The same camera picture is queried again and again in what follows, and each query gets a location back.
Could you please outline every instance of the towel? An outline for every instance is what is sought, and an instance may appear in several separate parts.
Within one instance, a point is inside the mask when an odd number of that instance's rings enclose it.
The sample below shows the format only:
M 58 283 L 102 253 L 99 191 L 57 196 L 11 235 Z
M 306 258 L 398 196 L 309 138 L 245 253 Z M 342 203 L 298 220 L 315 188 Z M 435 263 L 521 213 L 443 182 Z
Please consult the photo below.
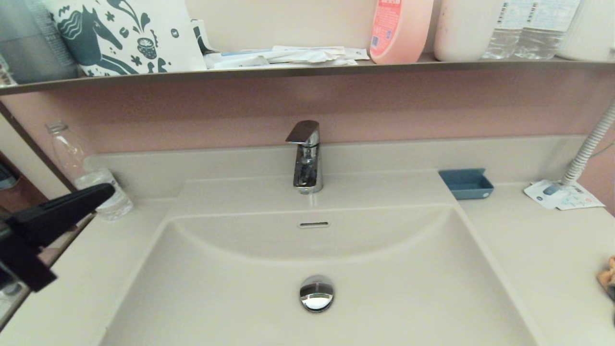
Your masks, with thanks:
M 615 302 L 615 256 L 612 256 L 609 259 L 609 265 L 611 266 L 611 269 L 605 270 L 598 274 L 598 281 L 605 289 L 609 297 L 613 299 L 613 302 Z

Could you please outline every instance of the pink bottle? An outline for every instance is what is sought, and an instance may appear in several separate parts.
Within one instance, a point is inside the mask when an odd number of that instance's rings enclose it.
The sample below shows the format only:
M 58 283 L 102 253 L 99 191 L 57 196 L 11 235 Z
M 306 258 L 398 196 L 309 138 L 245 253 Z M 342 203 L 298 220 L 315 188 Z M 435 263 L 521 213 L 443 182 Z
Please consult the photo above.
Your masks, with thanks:
M 375 63 L 414 63 L 429 32 L 434 0 L 378 0 L 371 32 Z

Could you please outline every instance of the horse print bag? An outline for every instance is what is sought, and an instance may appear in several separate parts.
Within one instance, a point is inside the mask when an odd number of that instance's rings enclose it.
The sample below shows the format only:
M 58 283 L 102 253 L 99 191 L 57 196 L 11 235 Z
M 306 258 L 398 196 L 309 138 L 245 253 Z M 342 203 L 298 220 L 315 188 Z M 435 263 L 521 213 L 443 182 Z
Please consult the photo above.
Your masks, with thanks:
M 183 1 L 46 0 L 44 4 L 87 76 L 207 69 Z

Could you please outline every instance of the sink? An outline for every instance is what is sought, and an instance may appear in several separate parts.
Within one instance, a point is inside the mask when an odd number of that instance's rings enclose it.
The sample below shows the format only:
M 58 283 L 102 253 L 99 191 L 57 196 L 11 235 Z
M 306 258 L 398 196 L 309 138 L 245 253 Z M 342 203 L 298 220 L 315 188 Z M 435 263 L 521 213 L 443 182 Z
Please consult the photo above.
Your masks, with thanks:
M 335 301 L 307 312 L 303 280 Z M 102 346 L 535 345 L 452 205 L 168 221 Z

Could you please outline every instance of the pink wall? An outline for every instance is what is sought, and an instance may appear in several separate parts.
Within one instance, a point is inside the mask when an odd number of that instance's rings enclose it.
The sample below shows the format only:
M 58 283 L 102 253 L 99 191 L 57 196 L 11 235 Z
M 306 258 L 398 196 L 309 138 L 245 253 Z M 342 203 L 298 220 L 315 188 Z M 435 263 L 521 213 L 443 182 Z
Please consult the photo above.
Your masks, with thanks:
M 2 97 L 50 153 L 61 117 L 100 152 L 281 145 L 296 121 L 326 142 L 586 134 L 615 94 L 615 73 L 442 71 L 127 84 Z M 614 152 L 583 184 L 614 207 Z

